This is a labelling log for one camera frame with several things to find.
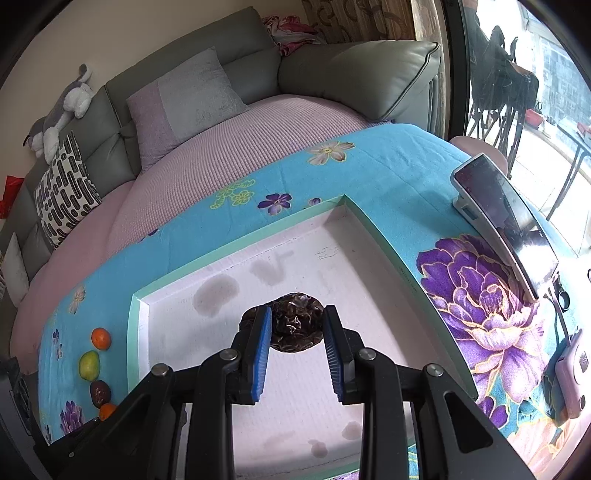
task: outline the stuffed animal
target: stuffed animal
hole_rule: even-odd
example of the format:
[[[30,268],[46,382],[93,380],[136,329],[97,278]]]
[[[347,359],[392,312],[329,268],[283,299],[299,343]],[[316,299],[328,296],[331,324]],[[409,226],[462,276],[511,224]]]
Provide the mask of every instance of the stuffed animal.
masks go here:
[[[78,73],[78,78],[65,88],[47,116],[41,117],[33,124],[22,143],[23,147],[28,144],[37,158],[44,155],[48,164],[53,160],[59,147],[60,130],[74,116],[82,118],[92,100],[92,90],[86,84],[92,71],[83,63],[78,68]]]

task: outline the pink power bank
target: pink power bank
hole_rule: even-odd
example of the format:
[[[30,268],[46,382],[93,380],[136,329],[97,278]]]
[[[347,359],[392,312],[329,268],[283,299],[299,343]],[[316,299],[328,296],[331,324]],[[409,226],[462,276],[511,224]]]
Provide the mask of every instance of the pink power bank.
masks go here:
[[[586,337],[583,329],[579,329],[570,341],[570,345],[564,349],[556,362],[554,371],[560,384],[566,410],[569,418],[575,419],[585,408],[585,393],[590,383],[591,369],[589,368],[589,355],[587,354]]]

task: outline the beige wall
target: beige wall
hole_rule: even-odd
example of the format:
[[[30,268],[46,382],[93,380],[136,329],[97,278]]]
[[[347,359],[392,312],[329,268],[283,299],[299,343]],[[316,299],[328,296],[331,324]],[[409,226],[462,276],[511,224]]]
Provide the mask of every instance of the beige wall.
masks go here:
[[[74,0],[33,39],[0,89],[0,196],[6,175],[24,177],[33,165],[22,141],[80,63],[93,69],[89,84],[97,91],[171,40],[250,5],[262,17],[306,18],[301,0]]]

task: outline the red bag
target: red bag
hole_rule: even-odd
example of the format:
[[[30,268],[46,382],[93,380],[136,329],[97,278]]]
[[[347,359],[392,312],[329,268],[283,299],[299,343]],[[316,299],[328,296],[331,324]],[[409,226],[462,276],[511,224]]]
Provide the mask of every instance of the red bag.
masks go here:
[[[4,220],[8,218],[12,204],[14,203],[14,200],[16,200],[18,191],[21,189],[22,182],[24,181],[25,179],[19,179],[12,175],[6,177],[4,197],[0,200],[0,219]]]

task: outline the lavender pillow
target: lavender pillow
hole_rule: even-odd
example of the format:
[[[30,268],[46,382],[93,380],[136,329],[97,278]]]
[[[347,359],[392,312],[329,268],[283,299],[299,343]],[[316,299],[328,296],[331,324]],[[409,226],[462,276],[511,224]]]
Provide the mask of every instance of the lavender pillow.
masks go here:
[[[198,133],[248,110],[208,48],[127,99],[142,171]]]

